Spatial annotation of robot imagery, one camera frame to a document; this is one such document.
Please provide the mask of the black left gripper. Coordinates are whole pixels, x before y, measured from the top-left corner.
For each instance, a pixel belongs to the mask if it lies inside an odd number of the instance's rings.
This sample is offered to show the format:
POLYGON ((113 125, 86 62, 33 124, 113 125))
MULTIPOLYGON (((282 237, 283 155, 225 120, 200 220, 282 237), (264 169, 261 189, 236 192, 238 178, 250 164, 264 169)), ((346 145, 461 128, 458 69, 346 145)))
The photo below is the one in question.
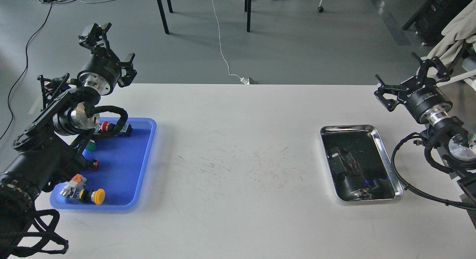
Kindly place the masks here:
POLYGON ((111 23, 94 23, 78 36, 79 45, 90 50, 92 55, 78 73, 77 79, 82 86, 94 88, 101 96, 111 94, 117 82, 121 88, 129 86, 137 75, 132 63, 135 53, 128 54, 126 61, 119 62, 118 65, 109 59, 112 57, 112 51, 106 33, 111 26, 111 23))

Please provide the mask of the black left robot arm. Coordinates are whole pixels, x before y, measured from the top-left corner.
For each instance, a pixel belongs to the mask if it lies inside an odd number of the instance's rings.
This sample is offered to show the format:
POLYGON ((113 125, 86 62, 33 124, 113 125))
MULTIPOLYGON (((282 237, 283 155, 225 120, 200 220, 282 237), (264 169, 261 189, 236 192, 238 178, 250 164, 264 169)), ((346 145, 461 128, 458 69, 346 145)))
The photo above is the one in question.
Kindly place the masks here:
POLYGON ((126 110, 98 105, 101 96, 116 85, 129 86, 137 74, 134 53, 122 62, 110 48, 106 33, 111 26, 95 23, 78 37, 91 56, 76 78, 38 76, 43 111, 14 141, 19 155, 1 174, 2 259, 68 250, 68 241, 55 232, 58 211, 38 211, 35 200, 80 171, 96 169, 99 162, 88 161, 82 152, 90 141, 114 137, 126 124, 126 110))

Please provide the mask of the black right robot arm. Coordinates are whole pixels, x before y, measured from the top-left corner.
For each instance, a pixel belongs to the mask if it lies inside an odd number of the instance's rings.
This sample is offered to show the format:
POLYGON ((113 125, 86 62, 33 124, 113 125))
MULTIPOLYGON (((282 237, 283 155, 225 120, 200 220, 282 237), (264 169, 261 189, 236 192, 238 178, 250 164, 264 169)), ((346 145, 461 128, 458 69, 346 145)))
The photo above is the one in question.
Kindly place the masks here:
POLYGON ((387 85, 376 75, 379 84, 374 95, 388 111, 394 111, 398 105, 404 105, 419 124, 427 124, 427 130, 411 133, 395 147, 390 162, 396 177, 405 190, 418 196, 444 203, 447 206, 475 210, 475 135, 463 127, 456 116, 449 116, 452 102, 437 87, 437 84, 450 80, 450 71, 438 57, 419 62, 418 74, 400 85, 387 85), (457 202, 438 198, 425 193, 408 183, 398 173, 395 156, 400 147, 413 139, 416 145, 424 146, 424 157, 433 168, 459 176, 457 184, 471 200, 471 203, 457 202))

